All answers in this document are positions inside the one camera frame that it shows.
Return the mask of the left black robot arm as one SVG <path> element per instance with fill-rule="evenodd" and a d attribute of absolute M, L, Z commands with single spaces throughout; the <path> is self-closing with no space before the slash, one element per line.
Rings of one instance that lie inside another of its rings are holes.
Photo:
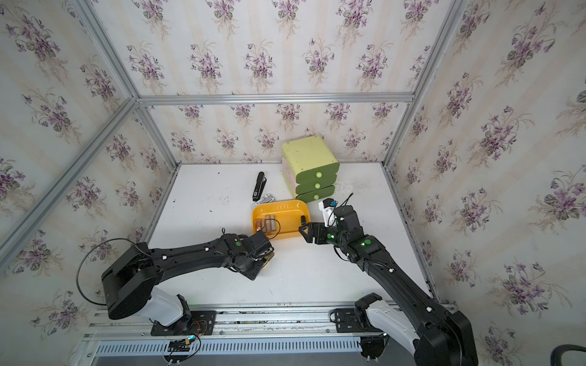
<path fill-rule="evenodd" d="M 224 233 L 203 244 L 150 249 L 145 242 L 129 248 L 102 274 L 108 318 L 142 316 L 181 332 L 192 323 L 186 299 L 158 288 L 161 283 L 195 271 L 226 268 L 253 281 L 274 256 L 265 233 Z"/>

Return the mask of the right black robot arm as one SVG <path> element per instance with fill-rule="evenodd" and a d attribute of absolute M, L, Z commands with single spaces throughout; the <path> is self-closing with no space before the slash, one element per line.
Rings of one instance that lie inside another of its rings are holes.
<path fill-rule="evenodd" d="M 326 221 L 302 221 L 300 234 L 308 243 L 331 244 L 373 278 L 397 304 L 393 310 L 378 294 L 355 303 L 362 326 L 381 330 L 401 344 L 417 365 L 477 365 L 472 325 L 461 312 L 450 312 L 425 293 L 392 258 L 375 236 L 366 234 L 351 206 L 326 213 Z"/>

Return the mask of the beige matte lipstick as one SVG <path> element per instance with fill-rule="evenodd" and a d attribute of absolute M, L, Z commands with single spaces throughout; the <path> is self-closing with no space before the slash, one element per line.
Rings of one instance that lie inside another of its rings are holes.
<path fill-rule="evenodd" d="M 266 232 L 271 233 L 273 231 L 273 219 L 270 215 L 265 217 Z"/>

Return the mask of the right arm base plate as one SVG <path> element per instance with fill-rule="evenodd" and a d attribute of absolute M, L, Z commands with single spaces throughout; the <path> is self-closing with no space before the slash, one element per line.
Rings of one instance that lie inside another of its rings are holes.
<path fill-rule="evenodd" d="M 351 308 L 337 308 L 329 312 L 328 320 L 334 324 L 337 333 L 383 333 L 375 328 L 367 317 L 367 309 L 376 301 L 382 300 L 378 294 L 371 293 L 360 298 Z"/>

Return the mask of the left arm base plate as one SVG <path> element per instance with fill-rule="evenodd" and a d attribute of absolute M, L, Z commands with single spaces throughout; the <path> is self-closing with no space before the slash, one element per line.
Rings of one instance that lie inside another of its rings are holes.
<path fill-rule="evenodd" d="M 210 336 L 215 327 L 218 312 L 215 310 L 192 311 L 190 317 L 183 317 L 170 326 L 155 322 L 151 328 L 151 336 Z"/>

